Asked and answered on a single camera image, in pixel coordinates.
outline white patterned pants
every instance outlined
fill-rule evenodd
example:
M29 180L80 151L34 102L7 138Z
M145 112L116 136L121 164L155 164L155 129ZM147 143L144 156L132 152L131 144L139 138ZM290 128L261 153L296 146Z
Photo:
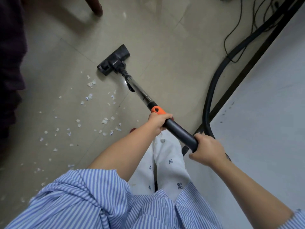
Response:
M128 184L134 195L150 195L155 192L155 163L158 189L163 189L175 201L191 178L185 168L181 145L168 130L162 131L153 140L130 178Z

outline person's left hand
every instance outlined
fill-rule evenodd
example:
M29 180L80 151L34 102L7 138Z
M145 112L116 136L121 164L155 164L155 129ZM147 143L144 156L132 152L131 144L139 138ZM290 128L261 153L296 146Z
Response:
M162 127L165 123L165 120L172 118L173 115L170 113L158 115L155 112L152 112L149 117L147 123L152 127L155 136L158 136L163 130L166 128Z

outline hand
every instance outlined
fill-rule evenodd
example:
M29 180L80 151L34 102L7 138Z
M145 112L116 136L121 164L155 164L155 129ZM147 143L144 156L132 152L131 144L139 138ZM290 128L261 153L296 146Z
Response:
M219 141L200 133L195 134L194 137L199 144L196 152L189 154L190 159L209 167L227 159L224 148Z
M169 113L158 115L157 113L152 112L148 117L147 123L152 127L155 136L158 136L163 130L166 129L162 127L165 123L165 120L172 117L173 115Z

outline white wall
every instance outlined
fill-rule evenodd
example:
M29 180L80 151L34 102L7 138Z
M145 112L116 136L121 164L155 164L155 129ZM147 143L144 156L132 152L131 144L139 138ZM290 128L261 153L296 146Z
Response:
M211 127L239 168L291 209L305 209L304 5L219 111ZM212 170L187 155L185 163L197 189L225 228L251 228Z

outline black vacuum hose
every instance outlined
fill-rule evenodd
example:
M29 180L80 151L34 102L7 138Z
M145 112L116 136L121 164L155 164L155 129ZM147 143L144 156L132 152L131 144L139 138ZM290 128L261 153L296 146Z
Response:
M260 34L262 34L267 28L269 28L273 23L275 23L292 5L295 0L285 0L283 4L277 9L277 11L264 23L262 24L256 31L254 31L249 37L243 40L238 46L236 46L221 62L219 67L217 68L214 76L211 80L210 86L208 88L207 97L204 103L203 115L202 115L202 123L203 130L206 135L209 135L213 138L214 134L211 130L211 126L209 123L209 114L211 110L212 99L214 95L214 91L216 88L216 84L219 80L220 75L226 66L230 63L231 59L233 59L242 49L244 49L247 45L249 45L254 39L256 39Z

